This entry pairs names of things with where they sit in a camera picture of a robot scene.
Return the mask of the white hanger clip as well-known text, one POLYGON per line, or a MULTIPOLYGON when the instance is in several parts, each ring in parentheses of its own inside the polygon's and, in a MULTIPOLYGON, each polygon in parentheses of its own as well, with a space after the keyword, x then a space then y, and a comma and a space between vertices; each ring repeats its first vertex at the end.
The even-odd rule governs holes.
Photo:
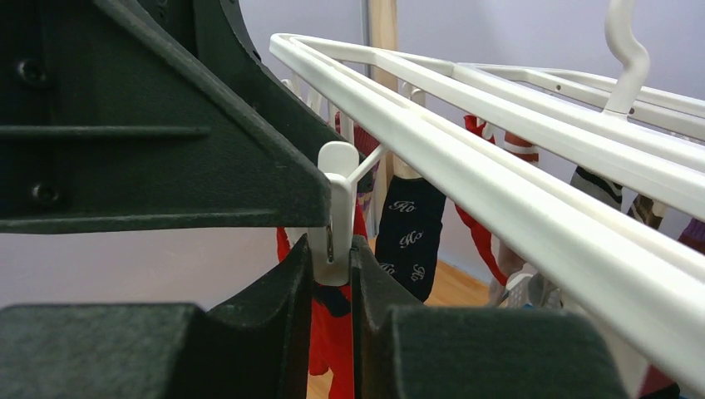
POLYGON ((308 229, 317 283, 339 287, 349 282, 357 183, 386 153, 387 147, 379 145, 360 161, 356 147, 347 141, 328 142, 319 151, 318 168, 328 179, 331 205, 327 224, 308 229))

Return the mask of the white clip sock hanger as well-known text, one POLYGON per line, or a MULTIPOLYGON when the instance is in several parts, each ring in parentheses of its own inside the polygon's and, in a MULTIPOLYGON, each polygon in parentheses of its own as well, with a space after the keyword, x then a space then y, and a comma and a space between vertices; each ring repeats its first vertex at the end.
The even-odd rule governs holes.
POLYGON ((649 364, 704 390, 704 257, 352 70, 375 66, 462 110, 698 219, 703 131, 678 137, 628 121, 649 110, 702 114, 692 98, 644 86, 650 60, 632 32, 634 3, 612 1, 610 51, 622 63, 604 106, 587 109, 493 74, 491 66, 276 33, 269 50, 313 93, 353 118, 556 283, 567 307, 606 338, 626 392, 649 364))

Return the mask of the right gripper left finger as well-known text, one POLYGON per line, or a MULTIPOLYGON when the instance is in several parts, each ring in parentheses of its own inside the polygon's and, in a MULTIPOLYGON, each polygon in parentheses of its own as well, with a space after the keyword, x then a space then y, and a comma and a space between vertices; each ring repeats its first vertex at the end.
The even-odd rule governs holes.
POLYGON ((303 398, 312 301, 305 238, 209 311, 189 303, 1 311, 4 398, 303 398))

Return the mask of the red snowman sock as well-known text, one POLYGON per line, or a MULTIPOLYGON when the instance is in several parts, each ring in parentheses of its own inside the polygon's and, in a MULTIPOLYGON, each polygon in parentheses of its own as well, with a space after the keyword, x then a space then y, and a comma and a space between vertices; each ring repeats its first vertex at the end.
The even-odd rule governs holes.
POLYGON ((355 397, 351 286, 313 283, 308 374, 333 374, 330 398, 355 397))

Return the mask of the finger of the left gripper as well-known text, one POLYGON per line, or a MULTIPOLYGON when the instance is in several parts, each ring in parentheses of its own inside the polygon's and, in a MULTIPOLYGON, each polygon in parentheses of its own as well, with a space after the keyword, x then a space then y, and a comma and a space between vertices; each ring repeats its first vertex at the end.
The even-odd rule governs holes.
POLYGON ((323 225, 323 174, 143 174, 171 144, 207 154, 239 105, 141 2, 2 2, 2 232, 323 225))
POLYGON ((262 64, 236 1, 142 1, 157 32, 174 40, 239 105, 233 129, 217 143, 200 141, 198 155, 184 143, 145 158, 145 176, 320 176, 323 145, 341 138, 262 64))

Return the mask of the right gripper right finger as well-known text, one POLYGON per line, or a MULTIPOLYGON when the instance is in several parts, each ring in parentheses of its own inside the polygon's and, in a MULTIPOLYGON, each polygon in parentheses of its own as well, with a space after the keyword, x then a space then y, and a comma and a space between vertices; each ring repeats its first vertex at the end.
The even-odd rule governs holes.
POLYGON ((603 338, 564 311, 429 307, 350 252, 358 398, 624 398, 603 338))

